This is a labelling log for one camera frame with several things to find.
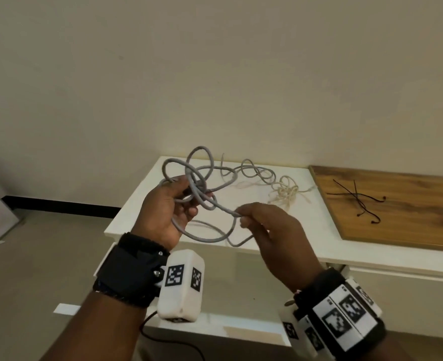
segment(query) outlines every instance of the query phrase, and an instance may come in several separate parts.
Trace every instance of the black cord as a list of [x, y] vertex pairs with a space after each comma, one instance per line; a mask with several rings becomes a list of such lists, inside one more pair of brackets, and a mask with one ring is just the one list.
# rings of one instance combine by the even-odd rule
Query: black cord
[[351, 195], [351, 196], [353, 196], [353, 197], [357, 200], [357, 203], [360, 205], [360, 207], [361, 207], [362, 210], [363, 210], [363, 212], [357, 214], [358, 217], [361, 216], [362, 214], [364, 214], [365, 212], [367, 212], [367, 213], [369, 213], [370, 215], [373, 215], [373, 216], [377, 219], [377, 221], [375, 221], [375, 220], [371, 220], [370, 222], [371, 222], [372, 224], [379, 224], [379, 223], [381, 222], [381, 219], [380, 219], [380, 217], [379, 217], [378, 215], [374, 214], [373, 212], [371, 212], [370, 210], [367, 209], [366, 205], [365, 205], [365, 204], [359, 199], [359, 195], [360, 195], [360, 196], [368, 197], [368, 198], [370, 198], [370, 199], [372, 199], [372, 200], [375, 200], [375, 201], [377, 201], [377, 202], [379, 202], [379, 203], [383, 203], [383, 202], [387, 199], [385, 196], [382, 197], [382, 200], [378, 200], [378, 199], [375, 199], [375, 197], [372, 197], [372, 196], [369, 196], [369, 195], [359, 194], [359, 193], [357, 192], [357, 185], [356, 185], [356, 183], [355, 183], [355, 180], [353, 181], [353, 187], [354, 187], [354, 189], [355, 189], [355, 194], [354, 194], [354, 193], [352, 193], [348, 188], [346, 188], [345, 186], [343, 186], [341, 183], [337, 182], [335, 179], [333, 179], [333, 180], [334, 180], [334, 182], [335, 182], [337, 185], [339, 185], [339, 186], [341, 186], [342, 188], [344, 188], [345, 191], [347, 191], [347, 193], [342, 193], [342, 194], [332, 194], [332, 193], [327, 193], [327, 195]]
[[206, 361], [206, 360], [205, 360], [205, 356], [203, 355], [203, 352], [201, 352], [201, 350], [200, 350], [197, 346], [192, 345], [191, 343], [188, 343], [188, 342], [181, 342], [181, 341], [168, 341], [168, 340], [166, 340], [166, 339], [158, 339], [158, 338], [154, 338], [154, 337], [152, 337], [152, 336], [150, 336], [150, 335], [147, 335], [147, 334], [144, 332], [144, 330], [143, 330], [144, 325], [145, 325], [146, 322], [148, 322], [152, 317], [154, 317], [157, 313], [158, 313], [157, 311], [151, 313], [151, 314], [150, 314], [150, 315], [144, 320], [144, 322], [141, 323], [141, 326], [140, 326], [140, 333], [141, 333], [144, 337], [146, 337], [147, 339], [149, 339], [149, 340], [151, 340], [151, 341], [155, 341], [155, 342], [172, 343], [172, 344], [175, 344], [175, 345], [189, 346], [189, 347], [191, 347], [191, 348], [194, 348], [194, 349], [200, 354], [200, 357], [201, 357], [201, 359], [202, 359], [203, 361]]

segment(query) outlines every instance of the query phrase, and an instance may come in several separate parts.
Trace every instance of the gray rope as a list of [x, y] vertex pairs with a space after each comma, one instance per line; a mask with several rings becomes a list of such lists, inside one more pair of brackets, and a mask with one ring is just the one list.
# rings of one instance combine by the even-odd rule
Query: gray rope
[[[205, 151], [206, 154], [208, 155], [208, 158], [210, 160], [210, 164], [205, 165], [205, 166], [200, 166], [200, 167], [193, 167], [190, 164], [191, 157], [193, 156], [194, 153], [196, 153], [197, 151], [201, 151], [201, 150]], [[215, 210], [216, 208], [218, 208], [218, 209], [221, 209], [224, 212], [230, 214], [231, 216], [233, 216], [232, 227], [226, 233], [224, 231], [222, 231], [221, 229], [219, 229], [218, 227], [215, 227], [213, 224], [209, 224], [209, 223], [206, 223], [206, 222], [203, 222], [200, 220], [192, 220], [192, 222], [201, 223], [201, 224], [207, 225], [210, 228], [216, 230], [218, 233], [221, 234], [221, 237], [218, 237], [218, 238], [201, 238], [201, 237], [198, 237], [194, 234], [188, 233], [176, 222], [175, 218], [171, 218], [171, 222], [173, 223], [173, 225], [175, 226], [175, 228], [179, 232], [181, 232], [182, 234], [186, 235], [187, 237], [189, 237], [195, 241], [203, 242], [203, 243], [216, 243], [216, 242], [221, 242], [226, 239], [232, 247], [240, 247], [245, 242], [247, 242], [251, 238], [253, 238], [253, 235], [251, 235], [248, 238], [244, 239], [242, 242], [240, 242], [238, 244], [233, 244], [230, 241], [229, 237], [230, 237], [231, 233], [234, 231], [235, 226], [237, 225], [237, 218], [240, 218], [241, 215], [238, 214], [237, 212], [234, 212], [233, 210], [230, 210], [230, 209], [222, 206], [221, 204], [219, 204], [215, 194], [213, 194], [212, 197], [207, 196], [207, 194], [208, 193], [215, 193], [218, 190], [221, 190], [221, 189], [231, 185], [232, 183], [234, 183], [238, 178], [238, 172], [241, 172], [245, 177], [248, 177], [248, 178], [253, 178], [253, 177], [258, 176], [265, 184], [273, 185], [273, 183], [276, 182], [276, 174], [273, 170], [271, 170], [269, 168], [261, 167], [261, 166], [256, 166], [249, 159], [244, 159], [242, 161], [242, 164], [238, 167], [235, 167], [235, 168], [226, 167], [226, 166], [223, 166], [223, 157], [221, 158], [220, 165], [215, 166], [215, 161], [213, 160], [213, 156], [212, 156], [210, 150], [207, 147], [198, 146], [190, 152], [188, 157], [186, 157], [186, 162], [182, 161], [179, 158], [168, 158], [167, 160], [165, 160], [165, 162], [163, 163], [163, 166], [161, 168], [161, 171], [163, 172], [163, 176], [165, 178], [159, 183], [159, 185], [162, 185], [164, 182], [174, 182], [175, 181], [174, 178], [168, 177], [168, 175], [166, 174], [166, 166], [168, 165], [168, 163], [171, 163], [171, 162], [181, 164], [182, 166], [185, 167], [185, 175], [188, 178], [189, 187], [191, 189], [191, 194], [189, 196], [187, 196], [183, 199], [175, 199], [176, 203], [188, 203], [189, 201], [195, 199], [206, 210]], [[205, 176], [203, 176], [200, 173], [200, 170], [204, 170], [204, 169], [208, 169], [208, 173]], [[253, 175], [247, 174], [245, 172], [246, 169], [254, 170], [254, 174]], [[216, 188], [213, 188], [213, 189], [208, 189], [206, 186], [206, 180], [208, 180], [208, 178], [211, 176], [211, 174], [213, 173], [213, 170], [219, 170], [222, 177], [230, 175], [230, 173], [232, 174], [232, 177], [229, 181], [223, 183], [222, 185], [220, 185]], [[262, 174], [264, 172], [270, 173], [270, 176], [263, 176]]]

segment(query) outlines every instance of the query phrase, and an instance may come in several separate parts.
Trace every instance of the wooden board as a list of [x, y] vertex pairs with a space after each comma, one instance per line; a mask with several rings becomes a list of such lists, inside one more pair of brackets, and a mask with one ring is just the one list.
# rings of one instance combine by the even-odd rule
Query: wooden board
[[[328, 211], [343, 239], [376, 242], [443, 250], [443, 177], [411, 175], [349, 168], [310, 166]], [[359, 198], [367, 209], [378, 215], [364, 213], [351, 195], [334, 179], [354, 192], [382, 199], [378, 203], [370, 198]]]

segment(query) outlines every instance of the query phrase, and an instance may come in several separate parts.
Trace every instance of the wrist-mounted device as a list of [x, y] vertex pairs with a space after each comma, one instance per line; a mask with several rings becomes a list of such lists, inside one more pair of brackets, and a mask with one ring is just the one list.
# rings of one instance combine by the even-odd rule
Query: wrist-mounted device
[[201, 311], [205, 262], [194, 251], [169, 253], [147, 238], [125, 233], [94, 273], [93, 290], [147, 308], [159, 297], [158, 316], [194, 322]]
[[386, 336], [382, 310], [354, 279], [329, 268], [279, 310], [287, 337], [301, 357], [357, 359]]

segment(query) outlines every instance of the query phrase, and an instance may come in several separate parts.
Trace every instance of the floor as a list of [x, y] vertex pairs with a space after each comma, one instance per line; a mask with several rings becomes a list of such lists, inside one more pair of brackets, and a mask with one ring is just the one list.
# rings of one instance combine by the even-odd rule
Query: floor
[[[23, 221], [0, 244], [3, 361], [41, 357], [70, 319], [53, 314], [53, 310], [59, 303], [83, 301], [92, 285], [92, 274], [112, 243], [103, 234], [110, 219], [28, 211], [17, 215]], [[417, 361], [443, 361], [443, 339], [411, 334], [394, 336]], [[180, 338], [184, 337], [186, 334], [180, 334]], [[213, 337], [207, 337], [203, 343], [208, 360], [223, 359], [222, 350], [248, 348], [250, 356], [255, 352], [266, 360], [280, 356], [292, 359], [288, 347]], [[176, 359], [195, 359], [189, 351], [171, 351]]]

